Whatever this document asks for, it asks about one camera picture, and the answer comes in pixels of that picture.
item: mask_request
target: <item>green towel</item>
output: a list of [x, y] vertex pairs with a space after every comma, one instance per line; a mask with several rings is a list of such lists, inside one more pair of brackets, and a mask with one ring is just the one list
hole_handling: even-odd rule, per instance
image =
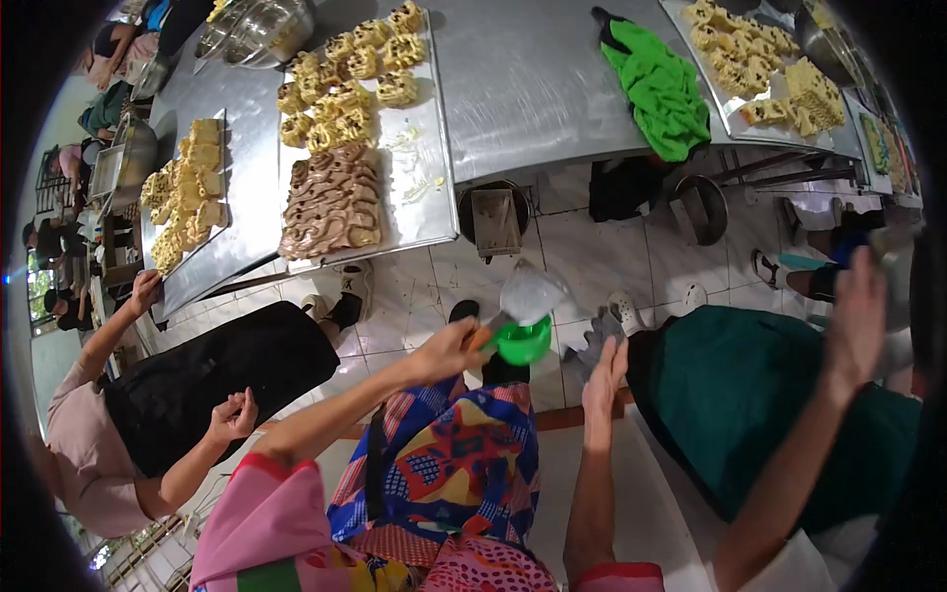
[[687, 160], [691, 148], [710, 140], [697, 70], [647, 29], [599, 7], [592, 14], [602, 24], [601, 52], [618, 73], [642, 134], [666, 162]]

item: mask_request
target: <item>sneaker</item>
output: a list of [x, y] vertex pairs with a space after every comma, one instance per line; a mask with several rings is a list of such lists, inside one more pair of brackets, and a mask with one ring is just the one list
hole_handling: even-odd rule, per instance
[[299, 308], [317, 323], [329, 314], [329, 305], [326, 304], [326, 299], [319, 294], [310, 294], [303, 298]]
[[624, 292], [612, 292], [608, 295], [607, 304], [608, 310], [616, 314], [618, 321], [621, 322], [621, 329], [626, 337], [647, 329], [641, 320], [641, 315], [634, 309], [632, 299]]
[[699, 283], [692, 283], [684, 294], [684, 314], [691, 314], [698, 307], [707, 304], [707, 290]]
[[362, 300], [358, 322], [371, 314], [371, 295], [374, 292], [375, 272], [367, 260], [353, 261], [342, 266], [342, 293], [348, 292]]

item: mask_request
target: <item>pink shirt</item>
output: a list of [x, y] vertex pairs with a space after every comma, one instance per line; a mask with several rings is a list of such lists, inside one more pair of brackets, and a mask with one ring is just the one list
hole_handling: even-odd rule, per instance
[[46, 412], [46, 443], [63, 478], [63, 504], [90, 532], [117, 538], [152, 520], [138, 505], [140, 477], [95, 384], [77, 362]]

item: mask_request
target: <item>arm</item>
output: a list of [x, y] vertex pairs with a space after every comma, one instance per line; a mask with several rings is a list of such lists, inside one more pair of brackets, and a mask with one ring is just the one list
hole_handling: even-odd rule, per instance
[[565, 531], [563, 563], [569, 588], [591, 567], [615, 561], [615, 486], [612, 482], [612, 405], [628, 369], [628, 341], [609, 337], [582, 390], [585, 435], [572, 509]]
[[473, 317], [451, 323], [411, 355], [372, 374], [347, 392], [295, 412], [257, 440], [252, 451], [287, 467], [318, 457], [348, 428], [389, 397], [414, 385], [430, 385], [483, 364], [479, 351], [463, 351], [464, 337], [476, 329]]
[[101, 374], [105, 361], [115, 351], [118, 340], [157, 299], [160, 281], [161, 276], [153, 269], [139, 274], [134, 279], [132, 297], [85, 344], [79, 357], [79, 364], [86, 379], [84, 382], [93, 381]]
[[230, 395], [227, 402], [214, 407], [210, 426], [196, 446], [171, 465], [168, 472], [152, 479], [136, 479], [134, 493], [138, 505], [151, 520], [178, 511], [201, 487], [211, 467], [232, 440], [253, 433], [258, 409], [248, 387]]
[[739, 590], [779, 554], [815, 487], [846, 411], [884, 342], [884, 277], [866, 247], [838, 279], [826, 339], [826, 363], [815, 394], [757, 477], [717, 549], [721, 592]]

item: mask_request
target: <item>metal bowl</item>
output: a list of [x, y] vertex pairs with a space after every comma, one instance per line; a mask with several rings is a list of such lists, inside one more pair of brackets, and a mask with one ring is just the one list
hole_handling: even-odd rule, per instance
[[148, 99], [161, 90], [161, 85], [168, 77], [169, 62], [167, 57], [155, 51], [152, 60], [142, 69], [129, 100]]

